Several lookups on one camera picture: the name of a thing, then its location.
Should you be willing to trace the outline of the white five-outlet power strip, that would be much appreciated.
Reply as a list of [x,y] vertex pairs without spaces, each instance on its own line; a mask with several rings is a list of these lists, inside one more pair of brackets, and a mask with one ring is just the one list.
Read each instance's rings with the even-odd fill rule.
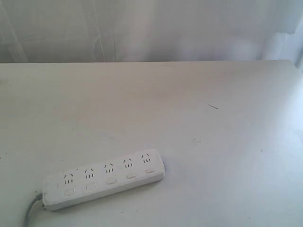
[[43,182],[46,210],[55,211],[163,179],[165,166],[155,149],[48,175]]

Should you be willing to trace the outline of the white curtain backdrop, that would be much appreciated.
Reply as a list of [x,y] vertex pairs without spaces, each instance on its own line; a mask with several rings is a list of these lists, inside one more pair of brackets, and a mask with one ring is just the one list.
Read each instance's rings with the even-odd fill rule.
[[290,60],[300,0],[3,0],[0,61]]

